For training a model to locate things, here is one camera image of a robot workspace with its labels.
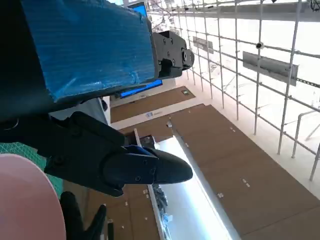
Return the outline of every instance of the metal pole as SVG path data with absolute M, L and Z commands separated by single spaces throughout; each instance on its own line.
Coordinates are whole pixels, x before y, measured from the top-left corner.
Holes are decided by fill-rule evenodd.
M 190 36 L 189 36 L 189 28 L 188 28 L 188 19 L 187 19 L 187 14 L 186 11 L 184 11 L 184 17 L 185 17 L 185 25 L 186 25 L 186 33 L 188 35 L 188 42 L 189 42 L 189 48 L 191 49 L 191 43 L 190 43 Z M 193 75 L 193 84 L 196 85 L 196 79 L 195 79 L 195 69 L 194 66 L 192 65 L 192 75 Z
M 235 104 L 236 104 L 236 120 L 239 120 L 239 82 L 238 82 L 238 0 L 234 1 L 235 12 Z
M 179 6 L 178 6 L 178 4 L 176 4 L 176 10 L 177 10 L 177 13 L 178 13 L 178 20 L 179 20 L 179 29 L 180 29 L 180 33 L 181 33 L 181 36 L 180 37 L 182 37 L 182 27 L 181 27 L 181 20 L 180 20 L 180 11 L 179 11 Z M 188 79 L 188 81 L 189 81 L 189 74 L 188 74 L 188 71 L 186 71 L 186 77 L 187 77 L 187 79 Z
M 215 87 L 216 89 L 222 91 L 222 89 L 220 89 L 220 88 L 217 87 L 216 85 L 214 85 L 214 84 L 211 84 L 211 85 L 212 85 L 213 87 Z M 233 96 L 229 95 L 228 93 L 225 93 L 225 94 L 226 94 L 228 97 L 230 97 L 231 99 L 233 99 L 234 101 L 236 100 Z M 244 108 L 246 108 L 247 110 L 249 110 L 251 113 L 255 114 L 255 111 L 253 111 L 252 109 L 250 109 L 249 107 L 247 107 L 246 105 L 244 105 L 242 102 L 239 101 L 239 104 L 240 104 L 241 106 L 243 106 Z M 260 116 L 259 114 L 258 114 L 258 117 L 259 117 L 260 119 L 262 119 L 263 121 L 265 121 L 266 123 L 268 123 L 269 125 L 271 125 L 271 126 L 272 126 L 273 128 L 275 128 L 276 130 L 280 131 L 280 128 L 277 127 L 276 125 L 274 125 L 272 122 L 268 121 L 267 119 L 265 119 L 264 117 Z M 290 135 L 289 135 L 288 133 L 286 133 L 285 131 L 283 132 L 283 134 L 284 134 L 285 136 L 287 136 L 289 139 L 291 139 L 292 141 L 297 142 L 297 144 L 299 144 L 301 147 L 303 147 L 304 149 L 306 149 L 306 150 L 309 151 L 310 153 L 316 155 L 316 152 L 315 152 L 315 151 L 313 151 L 312 149 L 310 149 L 309 147 L 307 147 L 306 145 L 304 145 L 302 142 L 300 142 L 300 141 L 298 141 L 298 140 L 295 140 L 292 136 L 290 136 Z
M 211 62 L 211 63 L 214 63 L 214 64 L 216 64 L 216 65 L 218 65 L 218 66 L 220 66 L 220 64 L 217 63 L 217 62 L 215 62 L 215 61 L 210 60 L 210 62 Z M 224 66 L 224 65 L 222 65 L 222 68 L 227 69 L 227 70 L 229 70 L 230 72 L 233 72 L 233 73 L 237 74 L 236 71 L 234 71 L 234 70 L 232 70 L 232 69 L 230 69 L 230 68 L 228 68 L 228 67 L 226 67 L 226 66 Z M 248 77 L 248 76 L 246 76 L 246 75 L 243 75 L 241 72 L 238 72 L 238 75 L 241 76 L 241 77 L 243 77 L 243 78 L 245 78 L 245 79 L 248 79 L 249 81 L 251 81 L 251 82 L 253 82 L 253 83 L 256 83 L 256 82 L 257 82 L 256 80 L 252 79 L 251 77 Z M 285 96 L 284 93 L 282 93 L 282 92 L 280 92 L 280 91 L 278 91 L 278 90 L 275 90 L 275 89 L 273 89 L 272 87 L 263 84 L 262 82 L 260 82 L 259 85 L 262 86 L 262 87 L 264 87 L 264 88 L 266 88 L 266 89 L 269 89 L 270 91 L 275 92 L 275 93 L 277 93 L 277 94 L 279 94 L 279 95 L 281 95 L 281 96 Z M 294 98 L 294 97 L 292 97 L 292 96 L 288 96 L 288 99 L 290 99 L 290 100 L 292 100 L 292 101 L 294 101 L 294 102 L 296 102 L 296 103 L 298 103 L 298 104 L 301 104 L 301 105 L 303 105 L 303 106 L 305 106 L 305 107 L 307 107 L 307 108 L 309 108 L 309 109 L 312 109 L 312 110 L 314 110 L 314 111 L 317 112 L 317 113 L 320 113 L 320 109 L 319 109 L 319 108 L 316 108 L 316 107 L 314 107 L 314 106 L 311 106 L 311 105 L 309 105 L 309 104 L 307 104 L 307 103 L 305 103 L 305 102 L 303 102 L 303 101 L 300 101 L 300 100 L 298 100 L 298 99 L 296 99 L 296 98 Z
M 314 163 L 313 163 L 311 174 L 310 174 L 310 178 L 309 178 L 310 181 L 312 181 L 314 179 L 315 171 L 316 171 L 317 164 L 318 164 L 318 161 L 319 161 L 319 156 L 320 156 L 320 144 L 318 146 L 318 151 L 316 152 L 316 155 L 315 155 L 315 158 L 314 158 Z
M 204 17 L 204 30 L 205 30 L 205 41 L 206 41 L 206 55 L 208 58 L 208 71 L 209 71 L 209 80 L 210 80 L 210 93 L 211 93 L 211 99 L 213 99 L 213 95 L 212 95 L 212 85 L 211 85 L 211 72 L 210 72 L 210 58 L 209 58 L 209 42 L 208 42 L 208 35 L 207 35 L 207 23 L 206 23 L 206 17 Z
M 279 136 L 279 145 L 278 145 L 278 152 L 277 152 L 278 155 L 281 152 L 282 138 L 283 138 L 283 135 L 284 135 L 284 127 L 285 127 L 285 120 L 286 120 L 288 96 L 289 96 L 290 82 L 291 82 L 291 76 L 292 76 L 292 66 L 293 66 L 293 63 L 294 63 L 296 38 L 297 38 L 297 31 L 298 31 L 300 11 L 301 11 L 301 2 L 302 2 L 302 0 L 298 0 L 298 5 L 296 7 L 296 18 L 295 18 L 293 40 L 292 40 L 292 47 L 291 47 L 291 54 L 290 54 L 289 76 L 288 76 L 288 81 L 286 83 L 286 89 L 285 89 L 283 114 L 282 114 L 281 129 L 280 129 L 280 136 Z
M 264 0 L 260 0 L 260 20 L 259 20 L 259 40 L 261 43 L 261 31 L 262 31 L 262 14 L 264 9 Z M 254 135 L 257 134 L 257 123 L 258 123 L 258 102 L 259 102 L 259 82 L 260 82 L 260 58 L 261 49 L 258 48 L 258 59 L 257 59 L 257 71 L 256 71 L 256 89 L 255 89 L 255 112 L 254 112 Z
M 218 6 L 218 0 L 216 0 L 216 10 L 217 10 L 217 23 L 218 23 L 218 39 L 219 39 L 219 57 L 220 57 L 220 77 L 221 77 L 221 97 L 222 97 L 222 108 L 225 108 L 225 96 L 224 96 L 224 77 L 222 73 L 222 58 L 221 58 L 221 38 L 220 38 L 220 9 Z
M 197 29 L 196 29 L 196 13 L 193 12 L 193 20 L 194 20 L 194 30 L 195 30 L 195 37 L 198 38 L 197 35 Z M 201 64 L 200 64 L 200 53 L 199 53 L 199 47 L 197 45 L 197 49 L 198 49 L 198 59 L 199 59 L 199 70 L 200 70 L 200 79 L 201 79 L 201 89 L 202 92 L 204 91 L 204 84 L 202 82 L 202 71 L 201 71 Z
M 295 158 L 296 155 L 296 149 L 297 149 L 297 140 L 298 140 L 298 136 L 299 136 L 299 130 L 300 130 L 300 123 L 301 123 L 301 119 L 304 115 L 307 114 L 311 114 L 314 113 L 315 111 L 308 111 L 308 112 L 304 112 L 304 113 L 300 113 L 298 115 L 298 121 L 296 122 L 296 130 L 295 130 L 295 136 L 294 136 L 294 143 L 293 143 L 293 150 L 292 150 L 292 156 L 291 158 Z

